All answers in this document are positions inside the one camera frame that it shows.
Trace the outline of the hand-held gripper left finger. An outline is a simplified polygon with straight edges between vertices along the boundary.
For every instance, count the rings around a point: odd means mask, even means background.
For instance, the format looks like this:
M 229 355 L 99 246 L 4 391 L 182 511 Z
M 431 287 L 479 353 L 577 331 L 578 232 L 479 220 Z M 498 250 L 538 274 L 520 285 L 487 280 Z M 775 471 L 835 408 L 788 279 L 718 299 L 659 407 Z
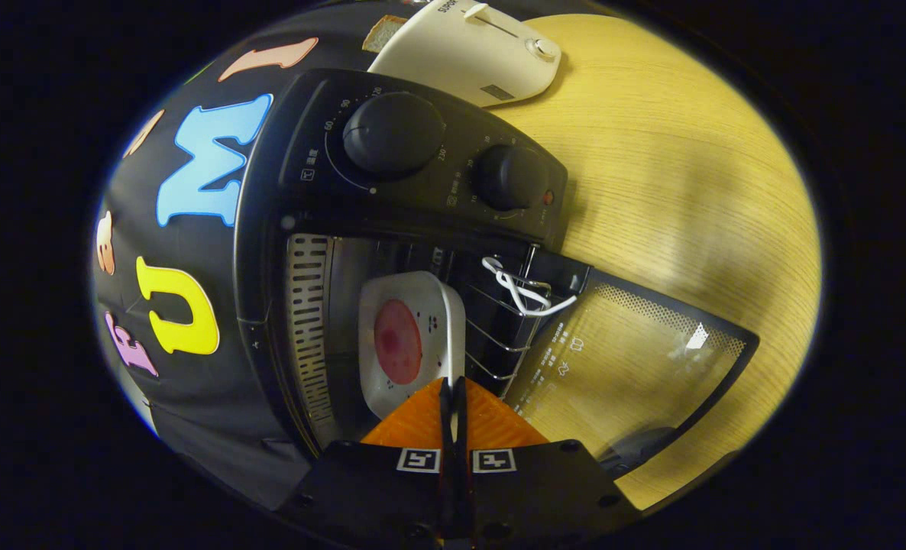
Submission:
M 281 519 L 331 545 L 440 545 L 448 502 L 450 387 L 429 383 L 380 427 L 408 416 L 429 398 L 426 420 L 435 445 L 334 441 L 281 506 Z

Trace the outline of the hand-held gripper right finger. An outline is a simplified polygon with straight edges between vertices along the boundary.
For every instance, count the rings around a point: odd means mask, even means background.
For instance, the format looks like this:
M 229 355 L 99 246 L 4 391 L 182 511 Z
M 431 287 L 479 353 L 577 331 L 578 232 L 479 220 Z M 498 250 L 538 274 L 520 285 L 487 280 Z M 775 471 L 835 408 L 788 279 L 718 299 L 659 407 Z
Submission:
M 586 545 L 641 519 L 576 439 L 471 445 L 484 393 L 464 377 L 453 386 L 454 544 Z

